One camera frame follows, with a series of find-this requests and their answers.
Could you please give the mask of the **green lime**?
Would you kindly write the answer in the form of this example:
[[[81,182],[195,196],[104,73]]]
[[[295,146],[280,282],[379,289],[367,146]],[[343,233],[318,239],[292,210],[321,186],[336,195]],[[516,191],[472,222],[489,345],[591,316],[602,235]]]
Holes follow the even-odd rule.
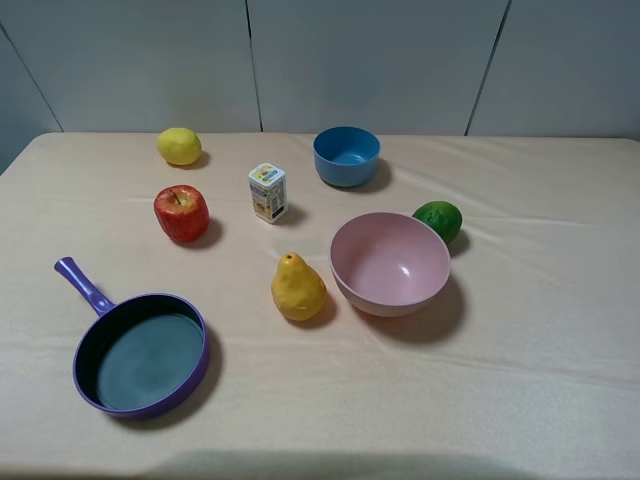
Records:
[[[461,230],[460,210],[446,201],[431,201],[419,207],[412,217],[428,225],[446,243],[451,243]]]

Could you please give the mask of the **yellow pear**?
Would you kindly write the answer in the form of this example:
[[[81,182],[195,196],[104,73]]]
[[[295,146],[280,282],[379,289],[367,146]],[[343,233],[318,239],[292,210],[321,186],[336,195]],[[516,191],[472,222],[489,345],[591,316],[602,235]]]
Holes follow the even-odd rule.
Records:
[[[284,254],[271,282],[276,308],[288,320],[304,322],[320,313],[327,289],[319,274],[294,252]]]

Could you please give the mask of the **pink bowl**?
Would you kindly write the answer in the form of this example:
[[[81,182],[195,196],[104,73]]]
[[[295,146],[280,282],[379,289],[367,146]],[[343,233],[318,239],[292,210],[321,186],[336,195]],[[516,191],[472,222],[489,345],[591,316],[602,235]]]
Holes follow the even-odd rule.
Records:
[[[451,272],[447,245],[412,217],[374,212],[341,226],[329,263],[343,296],[378,317],[413,314],[446,285]]]

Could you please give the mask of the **small white carton box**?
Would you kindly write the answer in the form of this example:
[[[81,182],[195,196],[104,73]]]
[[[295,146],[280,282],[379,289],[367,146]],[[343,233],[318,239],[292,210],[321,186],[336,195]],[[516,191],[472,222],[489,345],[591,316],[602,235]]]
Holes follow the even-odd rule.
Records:
[[[262,163],[249,172],[248,180],[256,215],[270,224],[277,222],[288,210],[285,172]]]

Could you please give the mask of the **blue bowl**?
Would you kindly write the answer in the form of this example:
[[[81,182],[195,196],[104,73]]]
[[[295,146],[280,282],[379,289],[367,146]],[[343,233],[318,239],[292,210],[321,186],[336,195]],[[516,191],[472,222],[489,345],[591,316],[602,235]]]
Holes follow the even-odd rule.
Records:
[[[316,172],[324,182],[341,188],[368,183],[376,173],[380,151],[374,134],[353,126],[324,130],[313,141]]]

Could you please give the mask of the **red apple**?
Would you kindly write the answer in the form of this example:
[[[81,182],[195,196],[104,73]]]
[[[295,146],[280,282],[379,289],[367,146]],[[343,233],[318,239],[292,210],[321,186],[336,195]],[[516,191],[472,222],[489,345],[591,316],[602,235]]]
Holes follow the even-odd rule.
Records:
[[[153,203],[160,227],[175,243],[200,238],[209,226],[210,215],[204,196],[190,185],[174,185],[161,190]]]

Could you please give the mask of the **yellow lemon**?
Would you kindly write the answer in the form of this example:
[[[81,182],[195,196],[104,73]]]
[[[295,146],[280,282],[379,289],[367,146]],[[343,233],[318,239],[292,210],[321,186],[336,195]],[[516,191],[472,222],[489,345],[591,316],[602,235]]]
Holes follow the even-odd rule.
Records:
[[[197,134],[182,127],[169,128],[160,133],[156,146],[160,156],[174,166],[192,165],[202,154],[202,144]]]

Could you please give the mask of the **purple frying pan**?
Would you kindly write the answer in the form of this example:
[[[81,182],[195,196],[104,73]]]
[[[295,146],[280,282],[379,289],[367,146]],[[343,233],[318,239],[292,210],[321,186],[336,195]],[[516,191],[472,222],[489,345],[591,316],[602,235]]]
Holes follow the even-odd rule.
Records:
[[[191,303],[165,293],[113,303],[73,258],[59,259],[54,270],[98,315],[73,359],[74,384],[89,405],[117,418],[153,418],[199,387],[209,366],[210,338]]]

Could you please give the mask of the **beige tablecloth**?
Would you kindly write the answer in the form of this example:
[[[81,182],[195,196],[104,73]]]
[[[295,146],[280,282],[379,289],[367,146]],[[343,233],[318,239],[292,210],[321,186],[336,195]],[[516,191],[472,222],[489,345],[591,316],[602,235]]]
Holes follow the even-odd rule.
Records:
[[[385,136],[375,179],[317,176],[309,135],[205,134],[173,168],[152,134],[48,133],[1,177],[5,479],[635,479],[639,475],[639,145],[626,139]],[[253,209],[249,172],[286,174],[287,212]],[[175,243],[153,203],[190,185],[210,215]],[[447,286],[381,319],[337,288],[335,232],[431,200],[464,217]],[[327,299],[304,322],[271,282],[294,252]],[[169,292],[202,313],[211,366],[180,407],[119,421],[72,380],[106,296]]]

